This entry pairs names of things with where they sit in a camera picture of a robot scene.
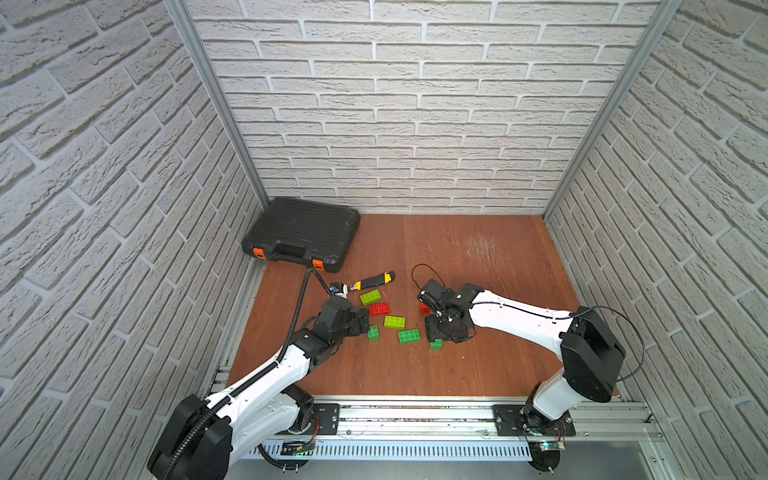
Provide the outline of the lime green long lego brick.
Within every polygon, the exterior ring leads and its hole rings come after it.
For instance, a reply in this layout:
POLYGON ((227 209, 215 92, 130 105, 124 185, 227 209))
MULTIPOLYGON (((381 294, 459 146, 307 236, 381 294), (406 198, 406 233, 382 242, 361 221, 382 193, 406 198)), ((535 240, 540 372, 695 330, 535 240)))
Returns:
POLYGON ((363 306, 370 306, 370 305, 377 304, 382 301, 382 298, 383 296, 378 289, 375 289, 366 293, 362 293, 359 296, 359 300, 361 301, 363 306))

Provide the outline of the red long lego brick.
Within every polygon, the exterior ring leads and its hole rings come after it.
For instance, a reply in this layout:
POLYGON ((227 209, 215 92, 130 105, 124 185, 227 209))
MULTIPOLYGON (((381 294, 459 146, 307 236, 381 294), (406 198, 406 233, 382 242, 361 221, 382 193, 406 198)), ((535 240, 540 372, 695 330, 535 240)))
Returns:
POLYGON ((390 313, 390 305, 386 302, 372 304, 368 309, 371 316, 386 316, 390 313))

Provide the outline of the dark green long lego brick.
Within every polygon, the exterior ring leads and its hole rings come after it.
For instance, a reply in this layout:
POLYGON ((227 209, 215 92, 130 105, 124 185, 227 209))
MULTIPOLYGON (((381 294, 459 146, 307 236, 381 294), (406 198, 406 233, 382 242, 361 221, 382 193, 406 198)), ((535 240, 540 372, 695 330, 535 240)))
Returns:
POLYGON ((419 342, 420 340, 421 335, 418 329, 403 330, 398 332, 398 341, 400 344, 410 344, 419 342))

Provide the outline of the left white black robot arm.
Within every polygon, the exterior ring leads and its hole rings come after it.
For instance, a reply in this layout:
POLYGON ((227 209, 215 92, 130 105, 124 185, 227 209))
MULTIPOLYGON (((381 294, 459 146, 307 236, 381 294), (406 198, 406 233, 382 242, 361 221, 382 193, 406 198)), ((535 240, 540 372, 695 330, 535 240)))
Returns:
POLYGON ((223 479, 269 437, 308 428, 314 398, 297 383, 348 337, 366 335, 370 313, 332 296, 311 326, 293 332, 272 358, 206 398, 181 400, 155 444, 147 469, 156 479, 223 479))

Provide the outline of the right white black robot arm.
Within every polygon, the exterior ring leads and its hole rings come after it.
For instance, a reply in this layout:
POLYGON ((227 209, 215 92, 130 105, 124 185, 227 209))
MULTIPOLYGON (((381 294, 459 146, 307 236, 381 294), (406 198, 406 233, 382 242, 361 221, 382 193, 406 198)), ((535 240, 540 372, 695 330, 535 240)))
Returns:
POLYGON ((550 310, 471 284, 453 291, 436 280, 421 288, 418 300, 430 310, 425 328, 431 342, 463 343, 481 327, 555 354, 562 367, 534 389, 523 407, 528 426, 552 424, 584 401, 612 399, 626 352, 596 307, 550 310))

